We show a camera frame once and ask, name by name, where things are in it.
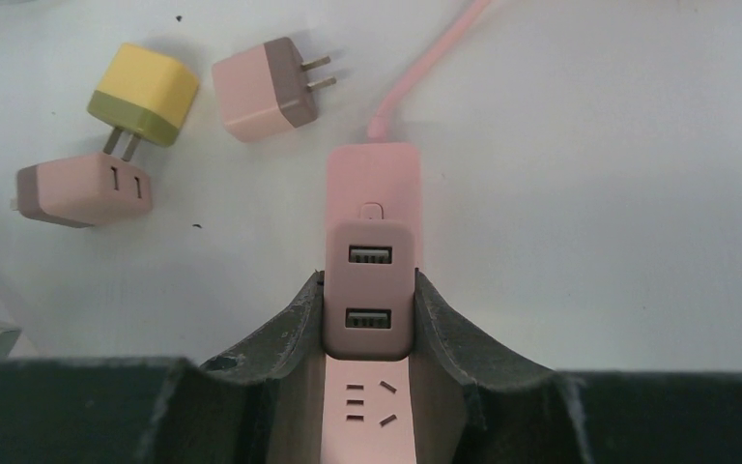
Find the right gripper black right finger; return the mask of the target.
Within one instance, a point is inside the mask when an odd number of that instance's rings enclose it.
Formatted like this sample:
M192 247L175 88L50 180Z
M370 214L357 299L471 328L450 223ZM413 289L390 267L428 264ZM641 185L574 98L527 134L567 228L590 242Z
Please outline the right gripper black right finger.
M550 369L424 274L409 371L420 463L742 463L742 372Z

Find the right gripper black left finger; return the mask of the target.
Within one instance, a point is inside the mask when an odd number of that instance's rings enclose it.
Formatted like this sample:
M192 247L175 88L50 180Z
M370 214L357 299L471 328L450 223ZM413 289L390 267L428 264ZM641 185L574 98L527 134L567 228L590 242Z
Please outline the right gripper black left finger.
M317 463L324 276L228 350L0 361L0 463Z

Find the pink charger plug with prongs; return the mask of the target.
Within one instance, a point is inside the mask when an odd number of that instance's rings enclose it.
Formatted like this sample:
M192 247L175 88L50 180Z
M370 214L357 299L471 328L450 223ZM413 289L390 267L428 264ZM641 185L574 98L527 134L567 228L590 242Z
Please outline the pink charger plug with prongs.
M344 361L405 359L414 343L415 241L398 221L350 219L327 232L323 343Z

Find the pink power strip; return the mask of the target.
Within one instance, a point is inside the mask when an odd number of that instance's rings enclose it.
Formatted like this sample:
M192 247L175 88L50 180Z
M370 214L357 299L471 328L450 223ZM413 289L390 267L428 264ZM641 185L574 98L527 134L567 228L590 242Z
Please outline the pink power strip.
M346 145L329 155L326 233L335 223L350 219L406 224L414 234L418 269L422 257L421 179L415 146ZM415 462L409 356L386 362L344 361L326 355L322 461Z

